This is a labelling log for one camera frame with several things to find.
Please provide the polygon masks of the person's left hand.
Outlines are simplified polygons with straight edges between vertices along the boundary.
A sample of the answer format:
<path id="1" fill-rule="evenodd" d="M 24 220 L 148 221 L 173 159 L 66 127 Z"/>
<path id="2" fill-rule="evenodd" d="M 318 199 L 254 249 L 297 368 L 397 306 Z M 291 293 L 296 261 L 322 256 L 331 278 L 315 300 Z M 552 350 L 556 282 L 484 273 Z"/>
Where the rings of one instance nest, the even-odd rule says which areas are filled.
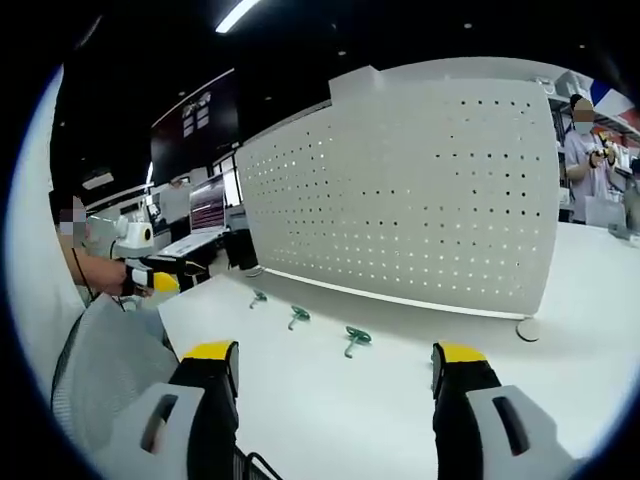
<path id="1" fill-rule="evenodd" d="M 121 262 L 121 265 L 123 266 L 124 277 L 116 288 L 116 296 L 143 297 L 146 294 L 146 287 L 148 286 L 147 268 L 139 262 L 126 261 Z"/>

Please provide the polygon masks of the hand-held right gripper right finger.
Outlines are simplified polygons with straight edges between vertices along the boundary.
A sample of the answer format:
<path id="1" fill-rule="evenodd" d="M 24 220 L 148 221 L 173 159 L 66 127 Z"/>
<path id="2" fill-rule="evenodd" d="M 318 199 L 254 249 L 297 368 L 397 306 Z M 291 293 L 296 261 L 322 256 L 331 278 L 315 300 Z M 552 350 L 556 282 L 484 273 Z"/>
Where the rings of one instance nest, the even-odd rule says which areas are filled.
<path id="1" fill-rule="evenodd" d="M 569 479 L 581 461 L 557 438 L 557 425 L 487 358 L 436 342 L 432 354 L 433 431 L 440 479 Z"/>

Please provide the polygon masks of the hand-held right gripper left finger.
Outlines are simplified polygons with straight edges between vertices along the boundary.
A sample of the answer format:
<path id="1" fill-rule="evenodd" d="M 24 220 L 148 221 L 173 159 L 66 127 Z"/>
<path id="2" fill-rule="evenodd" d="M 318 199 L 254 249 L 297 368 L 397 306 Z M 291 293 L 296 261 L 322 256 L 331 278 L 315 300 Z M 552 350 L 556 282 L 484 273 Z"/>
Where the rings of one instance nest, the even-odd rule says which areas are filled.
<path id="1" fill-rule="evenodd" d="M 114 420 L 108 479 L 237 479 L 239 344 L 201 344 Z"/>

